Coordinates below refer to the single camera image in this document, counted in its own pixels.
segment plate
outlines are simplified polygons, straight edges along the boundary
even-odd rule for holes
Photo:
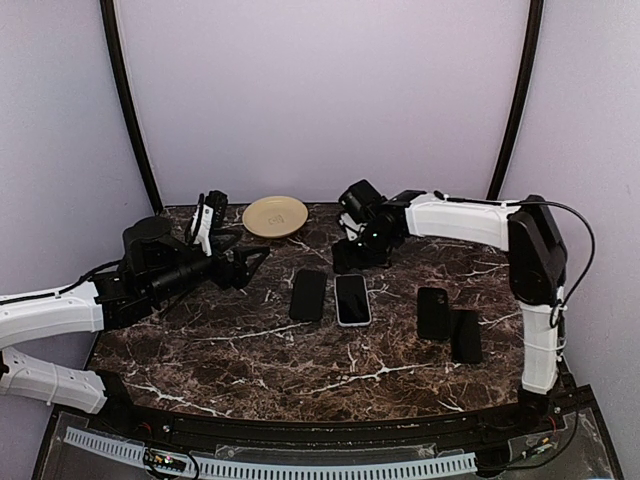
[[[308,216],[307,207],[296,198],[265,197],[247,207],[242,223],[259,237],[282,238],[299,230]]]

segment marble tabletop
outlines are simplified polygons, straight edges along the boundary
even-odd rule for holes
[[[243,210],[230,206],[226,226],[242,228]],[[179,238],[192,211],[166,210]],[[515,402],[522,319],[504,254],[443,238],[408,239],[391,268],[364,272],[371,326],[341,328],[331,268],[331,245],[343,236],[338,212],[337,205],[309,205],[305,226],[286,239],[245,231],[241,244],[272,251],[249,286],[223,292],[208,283],[164,319],[154,314],[103,333],[90,368],[118,372],[139,405],[250,420],[391,420]],[[329,275],[319,324],[288,316],[302,268]],[[479,312],[483,363],[454,364],[447,342],[417,337],[422,286],[445,288],[452,308]]]

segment white wall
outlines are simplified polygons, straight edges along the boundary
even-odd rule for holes
[[[527,0],[125,0],[121,33],[166,204],[484,196]]]
[[[627,478],[640,478],[640,3],[547,2],[539,53],[503,197],[539,192],[583,212],[598,239],[569,305],[568,358],[591,383]],[[561,217],[570,278],[588,251]]]
[[[0,2],[0,292],[71,283],[122,255],[151,214],[120,112],[98,1]],[[91,335],[25,353],[80,367]],[[50,409],[0,397],[0,477],[31,478]]]

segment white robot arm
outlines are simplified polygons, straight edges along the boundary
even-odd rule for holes
[[[44,362],[12,345],[63,333],[126,328],[151,315],[162,302],[206,280],[222,289],[243,288],[269,255],[269,248],[240,247],[230,260],[225,251],[238,236],[212,245],[209,230],[221,223],[225,208],[226,195],[210,192],[196,211],[198,218],[204,214],[207,221],[197,222],[197,228],[190,226],[188,231],[198,233],[187,244],[171,236],[167,219],[149,217],[125,230],[121,261],[98,267],[68,287],[0,296],[0,394],[99,412],[109,398],[104,375]],[[115,265],[115,271],[97,273]]]
[[[333,247],[334,270],[388,265],[391,251],[413,235],[491,245],[508,252],[510,285],[524,320],[524,390],[545,395],[557,379],[559,316],[566,248],[541,197],[527,202],[473,202],[405,191],[387,200],[366,180],[340,197],[347,238]]]

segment brown marble surface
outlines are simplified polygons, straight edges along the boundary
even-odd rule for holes
[[[228,223],[241,227],[243,207]],[[167,215],[181,238],[191,208]],[[393,267],[366,271],[373,322],[341,328],[335,318],[331,244],[342,236],[337,205],[312,205],[294,236],[244,245],[271,256],[242,291],[196,290],[164,320],[153,315],[102,334],[90,367],[120,373],[139,405],[243,419],[389,420],[468,411],[516,401],[522,321],[503,254],[448,239],[409,239]],[[320,324],[288,317],[294,274],[329,274]],[[451,362],[448,343],[418,339],[421,286],[447,289],[452,308],[481,318],[484,362]]]

